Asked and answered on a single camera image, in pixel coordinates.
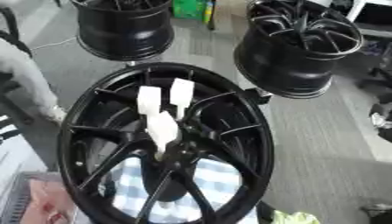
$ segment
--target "floor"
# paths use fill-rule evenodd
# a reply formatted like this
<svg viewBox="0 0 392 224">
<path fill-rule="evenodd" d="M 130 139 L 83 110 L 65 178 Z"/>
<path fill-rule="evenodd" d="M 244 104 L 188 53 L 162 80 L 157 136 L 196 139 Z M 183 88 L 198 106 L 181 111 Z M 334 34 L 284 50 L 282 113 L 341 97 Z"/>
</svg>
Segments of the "floor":
<svg viewBox="0 0 392 224">
<path fill-rule="evenodd" d="M 70 3 L 60 10 L 48 0 L 15 1 L 22 39 L 31 48 L 74 36 L 76 10 Z M 175 42 L 154 60 L 205 67 L 249 88 L 251 84 L 239 75 L 231 57 L 247 27 L 245 2 L 218 2 L 217 31 L 210 32 L 194 21 L 174 20 Z M 75 41 L 40 48 L 34 56 L 66 108 L 90 85 L 123 66 L 88 54 Z M 265 201 L 287 213 L 315 214 L 326 224 L 368 223 L 360 206 L 392 201 L 392 145 L 376 135 L 368 120 L 374 95 L 354 85 L 366 76 L 372 60 L 360 54 L 343 59 L 331 89 L 319 98 L 274 96 L 262 108 L 276 144 L 276 167 Z M 11 97 L 37 114 L 21 91 Z M 40 118 L 22 129 L 54 168 L 58 129 Z"/>
</svg>

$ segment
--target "checkered cloth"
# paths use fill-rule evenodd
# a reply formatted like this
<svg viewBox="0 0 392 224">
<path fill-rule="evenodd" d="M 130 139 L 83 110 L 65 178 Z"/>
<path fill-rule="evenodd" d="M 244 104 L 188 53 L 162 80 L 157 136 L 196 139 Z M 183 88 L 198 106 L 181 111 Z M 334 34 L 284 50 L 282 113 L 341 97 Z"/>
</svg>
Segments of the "checkered cloth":
<svg viewBox="0 0 392 224">
<path fill-rule="evenodd" d="M 137 217 L 148 198 L 140 167 L 138 158 L 128 158 L 112 170 L 112 177 L 116 182 L 113 205 L 132 217 Z M 216 211 L 235 195 L 241 186 L 242 178 L 230 164 L 201 159 L 196 166 L 193 180 Z M 195 221 L 200 217 L 199 206 L 188 192 L 177 201 L 155 203 L 149 220 L 158 223 L 182 223 Z M 257 224 L 256 210 L 253 209 L 239 223 Z"/>
</svg>

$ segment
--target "yellow cloth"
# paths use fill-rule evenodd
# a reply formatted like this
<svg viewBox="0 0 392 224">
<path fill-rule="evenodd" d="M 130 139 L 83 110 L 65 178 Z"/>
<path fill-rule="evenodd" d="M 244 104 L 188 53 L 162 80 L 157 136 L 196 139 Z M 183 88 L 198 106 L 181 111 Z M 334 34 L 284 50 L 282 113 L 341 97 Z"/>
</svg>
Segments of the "yellow cloth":
<svg viewBox="0 0 392 224">
<path fill-rule="evenodd" d="M 287 214 L 275 211 L 272 224 L 320 224 L 317 218 L 308 213 Z"/>
</svg>

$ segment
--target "green box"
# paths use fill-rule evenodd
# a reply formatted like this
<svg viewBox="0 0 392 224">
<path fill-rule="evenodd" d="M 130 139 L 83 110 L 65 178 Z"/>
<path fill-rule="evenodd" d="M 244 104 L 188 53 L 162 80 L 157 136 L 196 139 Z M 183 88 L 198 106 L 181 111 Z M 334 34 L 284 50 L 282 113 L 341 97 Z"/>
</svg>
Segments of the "green box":
<svg viewBox="0 0 392 224">
<path fill-rule="evenodd" d="M 174 17 L 203 20 L 207 0 L 173 0 Z"/>
</svg>

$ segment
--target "white plastic cap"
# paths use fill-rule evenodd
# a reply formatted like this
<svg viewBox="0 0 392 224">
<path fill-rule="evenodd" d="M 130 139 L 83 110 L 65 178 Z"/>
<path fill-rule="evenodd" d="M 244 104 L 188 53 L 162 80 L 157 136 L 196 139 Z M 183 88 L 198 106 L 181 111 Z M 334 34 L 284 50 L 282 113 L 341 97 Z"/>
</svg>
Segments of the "white plastic cap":
<svg viewBox="0 0 392 224">
<path fill-rule="evenodd" d="M 161 88 L 141 86 L 137 95 L 137 110 L 140 115 L 154 116 L 161 109 Z"/>
<path fill-rule="evenodd" d="M 176 140 L 179 134 L 179 126 L 169 112 L 164 111 L 158 115 L 151 115 L 147 119 L 147 131 L 158 148 L 160 158 L 166 150 L 169 142 Z"/>
<path fill-rule="evenodd" d="M 184 117 L 185 110 L 191 105 L 194 82 L 176 78 L 171 85 L 170 103 L 177 106 L 177 119 Z"/>
</svg>

